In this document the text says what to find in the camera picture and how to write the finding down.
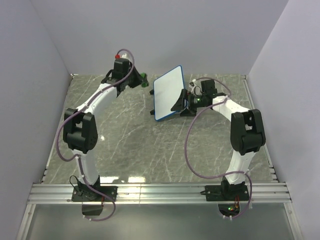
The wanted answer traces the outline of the green whiteboard eraser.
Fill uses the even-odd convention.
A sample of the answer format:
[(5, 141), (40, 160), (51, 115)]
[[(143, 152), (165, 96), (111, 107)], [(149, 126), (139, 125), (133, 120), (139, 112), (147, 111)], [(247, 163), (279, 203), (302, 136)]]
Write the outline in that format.
[(149, 86), (148, 75), (145, 72), (142, 72), (140, 76), (141, 76), (141, 87), (142, 88), (148, 87)]

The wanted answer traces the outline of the blue framed whiteboard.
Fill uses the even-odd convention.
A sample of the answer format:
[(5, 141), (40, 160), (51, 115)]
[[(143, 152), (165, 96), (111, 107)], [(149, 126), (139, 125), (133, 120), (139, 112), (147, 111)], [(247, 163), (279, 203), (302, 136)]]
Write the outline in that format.
[(183, 68), (176, 66), (153, 82), (154, 119), (159, 122), (176, 114), (171, 108), (185, 88)]

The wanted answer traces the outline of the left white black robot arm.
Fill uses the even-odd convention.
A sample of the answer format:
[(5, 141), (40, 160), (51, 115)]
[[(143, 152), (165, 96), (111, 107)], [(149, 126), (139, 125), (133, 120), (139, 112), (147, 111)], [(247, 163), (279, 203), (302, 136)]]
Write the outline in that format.
[(147, 75), (137, 71), (134, 61), (117, 55), (113, 69), (106, 74), (97, 90), (77, 108), (65, 111), (62, 138), (77, 165), (77, 186), (74, 188), (76, 196), (85, 198), (88, 202), (105, 196), (93, 153), (99, 138), (96, 115), (127, 87), (148, 85)]

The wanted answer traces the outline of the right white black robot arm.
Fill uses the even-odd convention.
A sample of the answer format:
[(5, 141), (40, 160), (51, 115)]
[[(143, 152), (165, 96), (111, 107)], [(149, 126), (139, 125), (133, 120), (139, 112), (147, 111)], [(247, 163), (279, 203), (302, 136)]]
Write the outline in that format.
[(195, 120), (205, 111), (211, 109), (230, 122), (230, 143), (232, 157), (226, 173), (219, 175), (222, 179), (217, 190), (206, 188), (204, 194), (225, 201), (249, 200), (251, 191), (245, 180), (247, 171), (256, 153), (266, 143), (262, 114), (258, 109), (249, 109), (231, 100), (231, 90), (218, 92), (217, 79), (198, 78), (200, 94), (196, 94), (196, 81), (190, 82), (190, 90), (182, 89), (171, 111), (182, 117), (193, 117)]

